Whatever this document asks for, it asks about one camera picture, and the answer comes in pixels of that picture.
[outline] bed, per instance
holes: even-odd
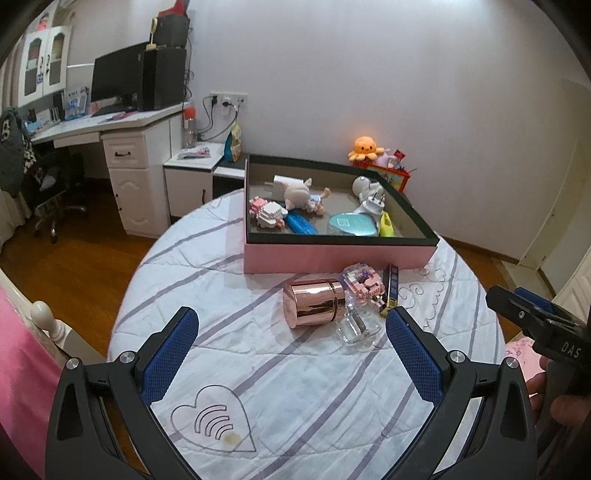
[[[242,215],[243,191],[233,192],[154,244],[127,289],[108,359],[191,307],[199,336],[152,410],[202,478],[381,478],[432,405],[383,332],[355,347],[333,325],[290,330],[283,282],[326,275],[244,275]],[[443,239],[425,268],[400,272],[400,303],[447,349],[479,362],[505,356],[484,289]],[[477,408],[472,401],[441,468],[459,454]]]
[[[0,327],[0,478],[38,480],[45,478],[53,397],[70,358],[62,348],[88,362],[104,359],[46,304],[32,304],[2,270]]]

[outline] red item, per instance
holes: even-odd
[[[404,157],[406,157],[406,155],[402,153],[400,150],[396,150],[396,152],[394,152],[394,157],[396,157],[398,161],[402,161]]]
[[[185,110],[183,110],[183,113],[185,120],[192,120],[193,118],[197,118],[197,111],[195,110],[194,106],[188,106]]]
[[[168,10],[162,10],[158,16],[164,17],[165,15],[170,14],[177,14],[177,15],[187,15],[187,5],[189,2],[186,0],[177,0],[174,4],[174,7],[169,8]]]

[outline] human hand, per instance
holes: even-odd
[[[550,360],[546,357],[541,357],[540,367],[544,371],[530,378],[526,383],[527,392],[531,395],[531,408],[534,410],[536,422],[540,417],[540,411],[544,404],[544,390],[546,386],[545,371],[548,369],[548,362]],[[589,411],[591,411],[591,400],[576,395],[561,395],[550,406],[552,418],[567,427],[580,427],[587,418],[587,415],[589,415]]]

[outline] orange octopus plush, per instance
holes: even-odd
[[[378,155],[383,155],[384,148],[378,148],[371,137],[359,137],[355,140],[353,151],[349,153],[350,161],[377,160]]]

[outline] plug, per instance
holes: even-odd
[[[222,98],[223,114],[227,115],[230,113],[230,107],[232,106],[232,99],[227,95]]]

